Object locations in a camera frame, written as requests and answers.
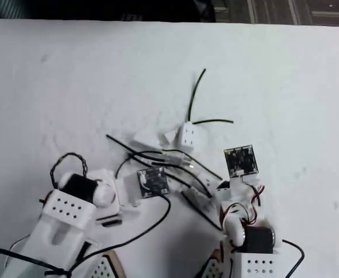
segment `black circuit board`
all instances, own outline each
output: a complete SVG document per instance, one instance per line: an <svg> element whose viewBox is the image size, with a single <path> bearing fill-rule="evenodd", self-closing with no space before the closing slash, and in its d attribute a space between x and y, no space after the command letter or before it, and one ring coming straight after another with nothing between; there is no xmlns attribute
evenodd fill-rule
<svg viewBox="0 0 339 278"><path fill-rule="evenodd" d="M138 182L142 198L150 198L155 196L153 192L162 195L169 193L167 177L164 172L164 167L153 167L137 171Z"/></svg>
<svg viewBox="0 0 339 278"><path fill-rule="evenodd" d="M258 173L252 145L225 149L224 153L230 178Z"/></svg>

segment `white plastic part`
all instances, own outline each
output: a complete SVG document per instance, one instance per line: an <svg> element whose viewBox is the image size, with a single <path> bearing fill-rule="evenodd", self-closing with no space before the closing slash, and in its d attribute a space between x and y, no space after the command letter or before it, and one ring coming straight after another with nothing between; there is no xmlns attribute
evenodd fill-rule
<svg viewBox="0 0 339 278"><path fill-rule="evenodd" d="M88 172L87 178L90 178L91 180L97 180L99 185L108 186L109 191L110 189L114 191L114 193L109 193L109 195L106 196L105 201L103 201L105 203L109 203L109 205L107 207L97 208L96 223L100 222L97 221L98 219L111 217L113 215L120 215L121 204L118 191L116 190L114 173L106 169L100 169Z"/></svg>
<svg viewBox="0 0 339 278"><path fill-rule="evenodd" d="M228 213L223 220L222 228L234 246L240 247L243 245L245 230L238 214Z"/></svg>
<svg viewBox="0 0 339 278"><path fill-rule="evenodd" d="M20 254L63 269L75 262L94 220L96 206L55 189ZM2 277L38 277L44 270L13 259Z"/></svg>
<svg viewBox="0 0 339 278"><path fill-rule="evenodd" d="M177 146L185 152L191 152L198 142L196 126L191 122L184 123L179 129Z"/></svg>
<svg viewBox="0 0 339 278"><path fill-rule="evenodd" d="M255 254L234 253L232 278L281 278L279 275L280 255L278 254Z"/></svg>
<svg viewBox="0 0 339 278"><path fill-rule="evenodd" d="M118 278L115 276L114 271L106 257L101 257L96 267L91 271L90 275L86 278Z"/></svg>
<svg viewBox="0 0 339 278"><path fill-rule="evenodd" d="M67 182L70 180L71 176L74 175L75 173L73 172L67 172L65 174L63 174L63 176L60 178L59 181L59 188L63 189L65 187L65 185L67 184Z"/></svg>
<svg viewBox="0 0 339 278"><path fill-rule="evenodd" d="M161 142L155 130L152 128L145 128L139 130L133 137L132 141L136 144L140 144L149 147L151 149L161 150Z"/></svg>
<svg viewBox="0 0 339 278"><path fill-rule="evenodd" d="M100 182L98 184L93 194L93 203L97 207L108 207L116 198L116 193L112 186Z"/></svg>
<svg viewBox="0 0 339 278"><path fill-rule="evenodd" d="M178 128L172 129L166 133L163 133L163 136L169 145L173 143L174 139L176 138L177 133L178 133Z"/></svg>
<svg viewBox="0 0 339 278"><path fill-rule="evenodd" d="M202 278L219 278L221 275L220 264L216 259L210 259L204 269Z"/></svg>
<svg viewBox="0 0 339 278"><path fill-rule="evenodd" d="M217 187L221 184L220 181L215 180L211 175L207 172L201 171L198 173L197 177L203 182L205 187L208 189L209 193L213 196L217 190ZM196 187L197 190L204 192L204 188L200 185L200 183L196 180L192 180L192 186Z"/></svg>
<svg viewBox="0 0 339 278"><path fill-rule="evenodd" d="M185 189L183 192L186 197L201 210L207 209L211 205L212 200L193 186Z"/></svg>

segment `white surface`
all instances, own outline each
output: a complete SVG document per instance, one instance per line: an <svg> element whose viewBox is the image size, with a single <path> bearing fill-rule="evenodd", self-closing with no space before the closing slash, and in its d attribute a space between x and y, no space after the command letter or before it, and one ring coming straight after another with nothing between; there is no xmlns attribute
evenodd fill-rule
<svg viewBox="0 0 339 278"><path fill-rule="evenodd" d="M235 124L199 125L206 147L194 156L226 177L223 149L253 144L280 233L307 255L294 277L339 277L339 28L330 27L0 20L0 247L34 227L60 155L116 169L124 150L104 134L127 142L144 126L183 122L204 67L193 120ZM56 179L81 170L67 161ZM165 223L116 251L128 277L191 277L216 245L217 232L170 198ZM143 201L140 215L103 230L106 244L165 209ZM299 252L285 245L287 272Z"/></svg>

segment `red wire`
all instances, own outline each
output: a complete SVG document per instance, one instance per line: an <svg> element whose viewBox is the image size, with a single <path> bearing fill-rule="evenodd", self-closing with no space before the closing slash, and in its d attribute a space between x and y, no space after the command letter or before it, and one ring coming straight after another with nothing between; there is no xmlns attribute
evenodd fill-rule
<svg viewBox="0 0 339 278"><path fill-rule="evenodd" d="M258 195L261 195L262 192L264 191L264 189L265 189L265 186L262 185L260 191L258 192ZM250 201L251 207L253 208L253 212L254 212L254 218L253 218L253 220L250 221L249 225L254 225L254 224L257 222L258 214L257 214L256 208L255 208L254 205L253 205L253 202L256 200L256 198L257 198L257 195L254 195L254 196L252 197L251 201Z"/></svg>

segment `black cable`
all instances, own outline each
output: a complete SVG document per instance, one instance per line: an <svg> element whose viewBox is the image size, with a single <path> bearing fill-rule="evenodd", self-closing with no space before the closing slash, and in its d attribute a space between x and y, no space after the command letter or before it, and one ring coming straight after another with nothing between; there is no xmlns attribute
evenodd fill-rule
<svg viewBox="0 0 339 278"><path fill-rule="evenodd" d="M229 259L230 269L229 269L229 276L228 278L231 278L232 276L232 269L234 268L234 261L230 258Z"/></svg>
<svg viewBox="0 0 339 278"><path fill-rule="evenodd" d="M188 112L187 112L187 121L190 122L191 121L191 109L192 109L192 104L194 103L194 98L195 98L195 93L196 90L198 88L198 85L200 83L200 80L202 79L204 73L205 73L206 69L203 69L202 73L200 74L198 81L196 81L195 87L192 90L192 94L191 94L191 98L190 98L190 104L188 106Z"/></svg>
<svg viewBox="0 0 339 278"><path fill-rule="evenodd" d="M21 254L18 254L18 253L6 250L6 249L0 248L0 254L6 255L6 256L10 256L10 257L15 258L15 259L20 259L22 261L30 262L30 263L32 263L34 265L39 265L39 266L42 266L44 268L51 269L51 270L54 271L54 273L56 275L67 275L68 276L68 274L69 274L68 271L66 271L66 270L64 270L62 268L57 268L57 267L55 267L53 265L47 264L46 262L43 262L43 261L40 261L40 260L37 260L37 259L33 259L33 258L24 256L24 255L21 255Z"/></svg>
<svg viewBox="0 0 339 278"><path fill-rule="evenodd" d="M222 229L215 224L208 216L206 216L198 207L196 207L196 205L193 204L193 202L190 201L189 198L187 198L187 196L181 192L182 197L186 200L186 202L190 205L190 207L192 207L201 217L203 217L210 225L212 225L213 227L215 227L218 231L222 231Z"/></svg>
<svg viewBox="0 0 339 278"><path fill-rule="evenodd" d="M53 167L51 168L51 171L49 172L50 176L51 176L51 182L52 182L52 185L54 187L54 189L58 189L59 186L57 184L57 182L54 180L54 171L56 169L56 167L64 160L64 158L66 158L67 156L75 156L77 158L80 159L80 161L82 162L82 166L83 166L83 176L86 177L87 176L87 172L88 172L88 167L87 167L87 162L86 160L83 158L83 156L81 155L78 155L77 153L75 152L68 152L68 153L65 153L62 157L60 157L57 162L53 165Z"/></svg>
<svg viewBox="0 0 339 278"><path fill-rule="evenodd" d="M246 207L242 203L239 203L239 202L231 204L230 207L234 207L235 204L240 205L244 209L246 216L248 217L248 223L250 223L250 217L249 217L249 213L248 213L248 210L246 209Z"/></svg>
<svg viewBox="0 0 339 278"><path fill-rule="evenodd" d="M11 246L9 247L8 250L12 251L12 249L16 246L17 243L22 242L24 239L27 239L28 237L30 237L30 234L27 235L27 236L23 236L21 239L16 240L14 243L11 244ZM5 267L4 268L6 268L7 265L8 265L8 258L9 258L9 256L6 256Z"/></svg>
<svg viewBox="0 0 339 278"><path fill-rule="evenodd" d="M142 154L142 153L160 153L158 151L143 151L143 152L138 152L139 154ZM132 158L132 154L131 155L128 155L128 157L119 165L118 169L116 170L115 172L115 178L118 178L118 175L119 175L119 172L121 170L121 168L123 167L123 165L128 162L130 159Z"/></svg>
<svg viewBox="0 0 339 278"><path fill-rule="evenodd" d="M258 207L260 207L260 206L261 206L261 198L260 198L260 194L258 193L257 188L254 187L253 185L248 184L247 182L245 182L245 181L243 180L243 176L242 176L242 175L240 176L240 180L241 180L241 182L242 182L243 184L245 184L245 185L251 187L251 189L253 190L255 196L257 197Z"/></svg>
<svg viewBox="0 0 339 278"><path fill-rule="evenodd" d="M113 250L113 249L116 249L116 248L120 248L120 247L123 247L139 238L141 238L142 236L146 235L148 232L150 232L151 230L153 230L156 226L158 226L161 222L163 222L163 220L167 217L167 215L169 214L169 211L170 211L170 208L171 208L171 203L170 203L170 200L166 197L166 196L163 196L163 195L157 195L161 198L163 198L164 200L167 201L168 203L168 208L166 210L166 212L164 213L164 215L162 216L162 218L159 219L159 221L157 221L156 223L154 223L150 228L146 229L144 232L140 233L138 236L135 236L133 237L132 239L130 240L127 240L126 242L123 242L123 243L120 243L120 244L117 244L117 245L114 245L114 246L110 246L110 247L107 247L107 248L104 248L104 249L101 249L101 250L98 250L96 252L93 252L87 256L85 256L84 258L82 258L80 261L76 262L69 270L69 272L71 273L75 268L77 268L82 262L86 261L87 259L89 259L90 257L93 257L95 255L98 255L98 254L101 254L101 253L105 253L107 251L110 251L110 250Z"/></svg>
<svg viewBox="0 0 339 278"><path fill-rule="evenodd" d="M162 158L155 158L153 156L148 156L148 155L145 155L143 153L137 152L134 149L132 149L131 147L127 146L126 144L120 142L118 139L113 138L113 136L111 136L109 134L106 134L106 137L111 139L111 140L113 140L115 143L119 144L123 148L126 148L131 153L134 153L135 155L141 156L142 158L147 158L147 159L154 160L154 161L159 161L159 162L164 162L165 161ZM162 152L159 152L159 151L152 151L152 153L162 154Z"/></svg>
<svg viewBox="0 0 339 278"><path fill-rule="evenodd" d="M296 264L291 268L291 270L289 271L289 273L285 276L285 278L289 278L289 277L297 270L298 266L302 263L302 261L304 260L305 255L304 255L303 249L302 249L301 247L299 247L298 245L296 245L295 243L290 242L290 241L285 240L285 239L283 239L283 242L284 242L284 243L287 243L287 244L289 244L289 245L291 245L291 246L293 246L293 247L295 247L295 248L298 249L299 252L301 253L301 257L299 258L299 260L298 260L298 261L296 262Z"/></svg>
<svg viewBox="0 0 339 278"><path fill-rule="evenodd" d="M225 120L225 119L208 119L208 120L199 120L197 122L193 122L193 125L198 125L200 123L210 123L210 122L224 122L224 123L234 123L233 120Z"/></svg>
<svg viewBox="0 0 339 278"><path fill-rule="evenodd" d="M204 170L208 171L210 174L214 175L216 178L218 178L219 180L222 180L221 176L217 175L215 172L211 171L210 169L208 169L204 164L200 163L200 161L198 161L197 159L193 158L191 155L189 155L188 153L181 151L180 149L163 149L163 152L180 152L183 153L185 156L187 156L188 158L192 159L193 161L195 161L198 165L200 165L201 167L204 168Z"/></svg>
<svg viewBox="0 0 339 278"><path fill-rule="evenodd" d="M205 190L205 194L207 195L207 197L212 198L212 194L210 194L205 184L194 173L187 170L186 168L183 168L181 166L178 166L177 164L171 164L171 163L152 162L151 164L156 165L156 166L173 167L173 168L181 169L182 171L186 172L187 174L191 175L194 179L196 179L197 182L200 183L202 188Z"/></svg>

